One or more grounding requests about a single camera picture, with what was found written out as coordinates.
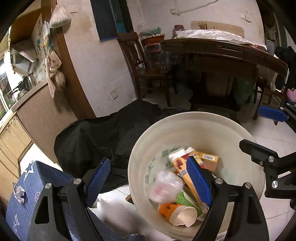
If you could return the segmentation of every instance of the metal screw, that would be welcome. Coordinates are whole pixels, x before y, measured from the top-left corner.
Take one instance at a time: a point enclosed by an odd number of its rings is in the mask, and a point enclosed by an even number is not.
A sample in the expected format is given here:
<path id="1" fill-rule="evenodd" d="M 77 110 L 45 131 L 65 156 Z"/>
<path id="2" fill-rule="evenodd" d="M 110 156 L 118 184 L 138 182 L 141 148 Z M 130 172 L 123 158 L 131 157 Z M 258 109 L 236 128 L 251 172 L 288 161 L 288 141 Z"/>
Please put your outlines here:
<path id="1" fill-rule="evenodd" d="M 245 183 L 244 186 L 247 188 L 247 189 L 250 189 L 252 187 L 251 183 Z"/>
<path id="2" fill-rule="evenodd" d="M 216 178 L 216 179 L 215 179 L 215 182 L 216 182 L 217 184 L 222 184 L 222 183 L 223 183 L 223 179 L 221 179 L 221 178 Z"/>
<path id="3" fill-rule="evenodd" d="M 268 158 L 268 160 L 269 160 L 269 162 L 274 162 L 274 157 L 273 157 L 273 156 L 270 156 L 270 157 Z"/>
<path id="4" fill-rule="evenodd" d="M 271 184 L 271 186 L 272 186 L 273 188 L 277 188 L 277 186 L 278 186 L 278 182 L 277 182 L 277 181 L 273 181 L 272 184 Z"/>
<path id="5" fill-rule="evenodd" d="M 80 178 L 76 178 L 76 179 L 74 179 L 73 183 L 76 184 L 76 185 L 78 185 L 78 184 L 81 183 L 81 179 Z"/>
<path id="6" fill-rule="evenodd" d="M 51 188 L 51 186 L 52 186 L 52 184 L 51 184 L 51 183 L 47 183 L 47 184 L 45 184 L 45 188 L 46 188 L 46 189 L 50 189 L 50 188 Z"/>

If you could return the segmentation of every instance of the green package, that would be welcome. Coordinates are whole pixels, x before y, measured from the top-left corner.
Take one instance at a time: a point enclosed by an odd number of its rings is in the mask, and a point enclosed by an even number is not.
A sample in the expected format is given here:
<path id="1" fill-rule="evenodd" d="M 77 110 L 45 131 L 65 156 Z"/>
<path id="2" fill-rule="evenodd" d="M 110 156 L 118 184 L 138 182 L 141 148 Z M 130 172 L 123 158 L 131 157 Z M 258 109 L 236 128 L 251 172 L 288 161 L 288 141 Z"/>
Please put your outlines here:
<path id="1" fill-rule="evenodd" d="M 192 195 L 189 188 L 185 185 L 183 187 L 183 191 L 179 193 L 175 202 L 187 207 L 194 207 L 197 211 L 197 216 L 199 217 L 200 215 L 202 215 L 202 211 L 199 209 L 195 197 Z"/>

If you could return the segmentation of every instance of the white cable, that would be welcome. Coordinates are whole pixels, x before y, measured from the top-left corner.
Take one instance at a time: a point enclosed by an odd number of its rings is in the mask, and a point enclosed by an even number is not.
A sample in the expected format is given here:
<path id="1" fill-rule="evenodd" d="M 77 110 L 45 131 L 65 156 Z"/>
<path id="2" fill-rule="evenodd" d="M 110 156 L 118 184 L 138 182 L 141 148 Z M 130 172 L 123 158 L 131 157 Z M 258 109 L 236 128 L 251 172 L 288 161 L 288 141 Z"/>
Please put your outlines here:
<path id="1" fill-rule="evenodd" d="M 215 2 L 218 2 L 218 1 L 219 1 L 219 0 L 215 0 L 215 1 L 213 1 L 213 2 L 209 2 L 209 3 L 205 4 L 205 5 L 201 5 L 201 6 L 198 6 L 198 7 L 196 7 L 196 8 L 192 8 L 192 9 L 184 10 L 184 11 L 181 11 L 181 12 L 175 12 L 175 13 L 172 13 L 172 14 L 173 14 L 173 15 L 180 15 L 180 14 L 185 13 L 185 12 L 191 12 L 191 11 L 197 10 L 197 9 L 199 9 L 199 8 L 206 7 L 206 6 L 210 5 L 210 4 L 215 3 Z"/>

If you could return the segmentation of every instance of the trash bin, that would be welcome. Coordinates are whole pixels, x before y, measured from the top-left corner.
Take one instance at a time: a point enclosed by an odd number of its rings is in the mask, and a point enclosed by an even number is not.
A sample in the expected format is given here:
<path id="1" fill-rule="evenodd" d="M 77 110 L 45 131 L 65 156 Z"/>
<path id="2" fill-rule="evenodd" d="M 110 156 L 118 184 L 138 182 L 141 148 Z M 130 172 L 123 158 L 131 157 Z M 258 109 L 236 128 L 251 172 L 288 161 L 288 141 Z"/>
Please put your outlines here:
<path id="1" fill-rule="evenodd" d="M 156 211 L 148 199 L 149 186 L 159 170 L 168 163 L 173 149 L 194 147 L 197 151 L 219 156 L 215 175 L 228 184 L 250 182 L 258 196 L 264 188 L 263 167 L 239 148 L 239 142 L 255 142 L 250 133 L 236 122 L 207 112 L 185 112 L 164 118 L 149 127 L 136 142 L 128 164 L 128 182 L 133 202 L 141 216 L 160 232 L 174 239 L 192 240 L 201 222 L 191 227 L 173 226 Z M 229 203 L 220 229 L 228 228 L 233 203 Z"/>

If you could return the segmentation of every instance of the barcode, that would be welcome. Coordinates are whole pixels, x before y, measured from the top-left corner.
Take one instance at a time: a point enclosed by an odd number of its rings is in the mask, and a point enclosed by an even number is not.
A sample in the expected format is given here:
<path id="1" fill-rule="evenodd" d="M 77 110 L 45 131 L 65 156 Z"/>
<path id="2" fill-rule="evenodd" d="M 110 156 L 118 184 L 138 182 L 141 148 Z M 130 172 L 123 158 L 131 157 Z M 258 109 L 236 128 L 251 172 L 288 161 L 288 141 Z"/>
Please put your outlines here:
<path id="1" fill-rule="evenodd" d="M 186 174 L 187 174 L 186 169 L 183 169 L 182 171 L 180 171 L 181 177 L 184 177 Z"/>
<path id="2" fill-rule="evenodd" d="M 209 159 L 209 160 L 211 160 L 211 161 L 213 161 L 213 160 L 215 159 L 214 156 L 209 156 L 209 155 L 207 155 L 207 154 L 203 154 L 203 155 L 202 155 L 202 158 L 204 158 L 204 159 Z"/>

